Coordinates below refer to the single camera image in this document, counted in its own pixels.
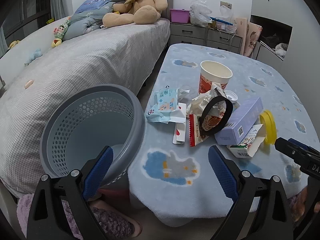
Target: qr code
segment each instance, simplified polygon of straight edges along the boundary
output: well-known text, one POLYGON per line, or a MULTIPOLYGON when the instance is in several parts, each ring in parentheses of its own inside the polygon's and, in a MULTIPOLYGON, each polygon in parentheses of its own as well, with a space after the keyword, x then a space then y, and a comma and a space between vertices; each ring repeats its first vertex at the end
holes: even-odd
POLYGON ((238 133, 239 133, 239 136, 241 136, 243 134, 243 129, 242 129, 242 126, 239 127, 238 129, 238 133))
POLYGON ((225 127, 232 127, 234 125, 235 125, 235 123, 227 123, 225 127))
POLYGON ((238 152, 239 155, 242 155, 242 156, 249 156, 247 153, 240 153, 238 152))

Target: cup rim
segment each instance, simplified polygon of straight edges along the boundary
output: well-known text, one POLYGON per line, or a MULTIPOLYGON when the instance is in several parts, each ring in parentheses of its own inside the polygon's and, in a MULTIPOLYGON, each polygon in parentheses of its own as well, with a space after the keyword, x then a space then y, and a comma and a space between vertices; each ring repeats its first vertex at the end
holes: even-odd
POLYGON ((231 70, 230 68, 228 68, 227 66, 225 66, 225 65, 223 65, 223 66, 226 67, 226 68, 227 68, 228 70, 230 70, 230 72, 231 72, 231 76, 229 76, 229 77, 220 77, 220 76, 218 76, 218 75, 215 75, 215 74, 212 74, 212 73, 206 71, 206 70, 202 67, 202 63, 203 63, 203 62, 206 62, 206 61, 218 63, 218 64, 220 64, 220 65, 223 65, 223 64, 220 63, 220 62, 217 62, 217 61, 213 61, 213 60, 204 60, 204 61, 202 61, 202 62, 200 63, 200 67, 201 67, 202 70, 204 70, 204 71, 207 72, 208 74, 214 75, 214 76, 219 77, 219 78, 229 78, 229 79, 232 78, 232 76, 233 76, 232 70, 231 70))

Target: window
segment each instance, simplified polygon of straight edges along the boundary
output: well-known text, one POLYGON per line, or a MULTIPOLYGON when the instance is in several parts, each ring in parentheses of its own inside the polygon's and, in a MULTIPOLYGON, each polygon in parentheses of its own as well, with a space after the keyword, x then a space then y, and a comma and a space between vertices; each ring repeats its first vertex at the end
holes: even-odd
POLYGON ((17 0, 3 23, 7 45, 42 28, 49 19, 50 0, 17 0))

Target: red paper cup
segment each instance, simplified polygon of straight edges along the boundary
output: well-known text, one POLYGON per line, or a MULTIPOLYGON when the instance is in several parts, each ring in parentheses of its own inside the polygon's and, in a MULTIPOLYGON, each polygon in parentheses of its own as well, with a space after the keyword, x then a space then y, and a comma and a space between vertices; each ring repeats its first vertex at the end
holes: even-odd
POLYGON ((201 62, 200 66, 199 94, 209 91, 212 82, 221 84, 224 90, 233 75, 228 67, 219 62, 206 60, 201 62))

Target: drawer handle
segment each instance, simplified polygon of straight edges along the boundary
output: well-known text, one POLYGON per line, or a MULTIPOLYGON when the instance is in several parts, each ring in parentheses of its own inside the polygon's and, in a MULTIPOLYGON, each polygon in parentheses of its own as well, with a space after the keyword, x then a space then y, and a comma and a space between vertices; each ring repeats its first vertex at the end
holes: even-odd
POLYGON ((226 40, 226 41, 229 41, 229 40, 230 40, 229 38, 223 38, 223 37, 221 37, 221 36, 220 36, 220 38, 223 39, 223 40, 226 40))

